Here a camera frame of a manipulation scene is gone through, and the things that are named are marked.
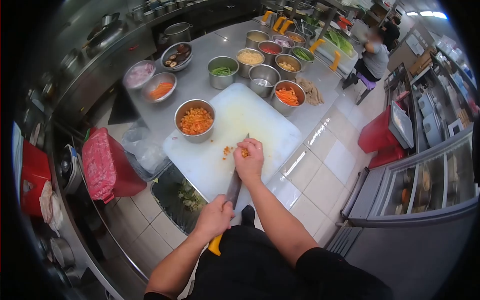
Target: gray shirt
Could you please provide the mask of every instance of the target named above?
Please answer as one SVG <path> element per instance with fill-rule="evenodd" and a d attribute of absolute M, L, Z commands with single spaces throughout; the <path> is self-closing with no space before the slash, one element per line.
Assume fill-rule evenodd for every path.
<path fill-rule="evenodd" d="M 365 51 L 363 62 L 375 78 L 381 79 L 384 76 L 388 65 L 388 50 L 384 44 L 373 44 L 374 53 Z"/>

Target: red trash bin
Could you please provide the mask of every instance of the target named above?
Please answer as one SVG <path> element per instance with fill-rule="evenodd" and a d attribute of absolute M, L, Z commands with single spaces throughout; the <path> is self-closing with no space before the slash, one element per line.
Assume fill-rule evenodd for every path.
<path fill-rule="evenodd" d="M 380 115 L 363 127 L 358 145 L 365 153 L 400 144 L 388 129 L 390 114 L 391 109 L 389 105 Z"/>
<path fill-rule="evenodd" d="M 138 177 L 123 151 L 105 127 L 96 130 L 82 149 L 85 180 L 94 200 L 135 196 L 147 183 Z"/>

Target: white cutting board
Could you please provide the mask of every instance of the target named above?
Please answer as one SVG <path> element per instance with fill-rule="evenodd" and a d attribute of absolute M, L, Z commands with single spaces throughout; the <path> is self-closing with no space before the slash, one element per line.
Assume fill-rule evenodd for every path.
<path fill-rule="evenodd" d="M 226 146 L 235 149 L 247 133 L 262 142 L 265 156 L 262 181 L 267 183 L 302 142 L 300 130 L 244 84 L 231 84 L 210 104 L 216 111 L 210 139 L 193 144 L 175 130 L 163 142 L 170 160 L 208 202 L 227 192 L 235 168 L 233 150 L 226 160 L 222 159 Z M 235 214 L 250 200 L 242 186 Z"/>

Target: person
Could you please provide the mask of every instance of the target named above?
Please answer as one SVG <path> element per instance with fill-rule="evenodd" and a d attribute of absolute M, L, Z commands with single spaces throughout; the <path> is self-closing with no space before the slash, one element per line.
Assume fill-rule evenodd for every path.
<path fill-rule="evenodd" d="M 384 44 L 387 46 L 388 52 L 395 48 L 394 41 L 400 36 L 398 25 L 400 25 L 400 19 L 398 17 L 393 17 L 392 21 L 385 22 L 382 27 L 382 30 L 385 31 Z"/>
<path fill-rule="evenodd" d="M 144 300 L 176 299 L 195 267 L 188 300 L 196 299 L 392 299 L 375 276 L 318 246 L 308 231 L 261 181 L 262 143 L 245 139 L 233 155 L 265 232 L 255 228 L 255 211 L 241 212 L 230 227 L 232 203 L 217 196 L 203 207 L 187 239 L 153 270 Z M 250 156 L 243 157 L 242 149 Z M 204 246 L 223 233 L 219 256 Z"/>
<path fill-rule="evenodd" d="M 363 45 L 365 47 L 363 58 L 355 64 L 357 73 L 351 73 L 345 79 L 343 89 L 351 84 L 357 84 L 358 73 L 371 82 L 377 82 L 383 77 L 388 65 L 388 50 L 384 44 L 384 39 L 385 31 L 381 28 L 377 28 L 369 35 L 368 41 Z"/>

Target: tile floor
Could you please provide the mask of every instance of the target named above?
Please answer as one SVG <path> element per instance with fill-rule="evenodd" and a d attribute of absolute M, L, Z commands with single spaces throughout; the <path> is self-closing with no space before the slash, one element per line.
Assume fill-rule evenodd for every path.
<path fill-rule="evenodd" d="M 383 111 L 383 79 L 377 85 L 356 106 L 355 101 L 365 87 L 359 83 L 342 91 L 340 82 L 334 105 L 267 184 L 321 247 L 339 229 L 339 223 L 343 222 L 339 212 L 350 196 L 357 173 L 373 157 L 360 149 L 357 140 L 361 129 Z M 108 117 L 109 112 L 97 125 L 107 127 L 109 134 L 120 141 L 131 123 L 107 126 Z M 150 193 L 150 184 L 134 197 L 111 201 L 105 209 L 112 234 L 147 276 L 186 239 L 161 211 Z M 238 217 L 232 220 L 233 225 L 239 222 Z M 262 229 L 258 216 L 255 225 Z M 190 283 L 179 299 L 187 296 L 189 286 Z"/>

